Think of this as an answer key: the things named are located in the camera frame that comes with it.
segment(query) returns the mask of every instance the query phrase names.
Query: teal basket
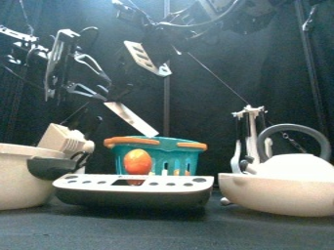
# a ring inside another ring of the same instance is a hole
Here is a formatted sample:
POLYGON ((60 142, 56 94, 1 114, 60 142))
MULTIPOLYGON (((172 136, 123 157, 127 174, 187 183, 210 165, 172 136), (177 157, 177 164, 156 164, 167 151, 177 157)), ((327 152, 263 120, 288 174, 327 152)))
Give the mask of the teal basket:
POLYGON ((115 137, 104 140, 111 148, 116 161, 116 173, 127 175, 123 164, 125 154, 140 148, 152 159, 152 175, 195 175, 198 155, 206 151, 206 144, 164 137, 115 137))

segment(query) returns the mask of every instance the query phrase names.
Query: white bowl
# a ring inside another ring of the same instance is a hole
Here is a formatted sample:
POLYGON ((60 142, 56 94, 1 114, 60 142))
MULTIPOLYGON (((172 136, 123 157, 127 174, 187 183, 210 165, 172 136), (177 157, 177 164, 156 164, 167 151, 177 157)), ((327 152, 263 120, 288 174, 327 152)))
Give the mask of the white bowl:
POLYGON ((260 212, 302 217, 334 215, 334 180, 220 173, 219 188, 232 203, 260 212))
POLYGON ((27 160, 35 156, 65 157, 63 152, 51 149, 0 144, 0 210, 39 206, 52 194, 52 182, 28 171, 27 160))

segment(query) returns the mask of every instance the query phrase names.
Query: black cable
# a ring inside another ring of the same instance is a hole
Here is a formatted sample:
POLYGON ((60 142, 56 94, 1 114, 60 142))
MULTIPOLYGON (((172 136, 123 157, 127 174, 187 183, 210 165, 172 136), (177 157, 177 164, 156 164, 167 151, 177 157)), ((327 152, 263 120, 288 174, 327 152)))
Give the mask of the black cable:
POLYGON ((96 27, 93 27, 93 26, 85 27, 85 28, 79 32, 79 34, 83 35, 83 34, 85 34, 88 31, 95 31, 95 36, 93 36, 93 39, 92 39, 92 41, 91 41, 91 43, 89 43, 89 46, 88 46, 87 49, 85 49, 87 51, 91 50, 91 48, 92 48, 92 46, 93 46, 93 44, 95 44, 95 42, 96 42, 96 40, 97 40, 97 37, 99 37, 99 29, 97 29, 96 27))
POLYGON ((24 0, 20 0, 20 5, 21 5, 21 10, 22 10, 24 18, 25 18, 27 27, 28 27, 28 34, 33 35, 33 28, 32 28, 32 26, 28 23, 28 16, 27 16, 27 10, 25 10, 25 5, 24 5, 24 0))
POLYGON ((236 95, 236 97, 246 103, 247 100, 238 94, 238 92, 231 88, 231 86, 219 78, 219 76, 210 70, 210 68, 199 61, 199 59, 188 52, 191 58, 198 62, 198 64, 206 69, 207 72, 215 77, 215 79, 226 86, 226 88, 236 95))
POLYGON ((176 28, 203 27, 203 26, 214 24, 218 21, 222 21, 226 18, 226 16, 230 15, 231 12, 234 12, 238 8, 243 7, 246 3, 247 3, 247 0, 235 0, 231 6, 228 7, 228 9, 212 21, 206 21, 198 24, 191 24, 191 25, 172 24, 171 22, 163 21, 157 25, 167 26, 167 27, 176 27, 176 28))
POLYGON ((27 81, 20 74, 17 74, 12 68, 9 68, 6 65, 4 65, 2 63, 0 63, 0 66, 10 73, 13 74, 21 81, 24 81, 25 83, 28 83, 33 88, 43 90, 44 88, 39 87, 36 84, 33 84, 32 82, 27 81))

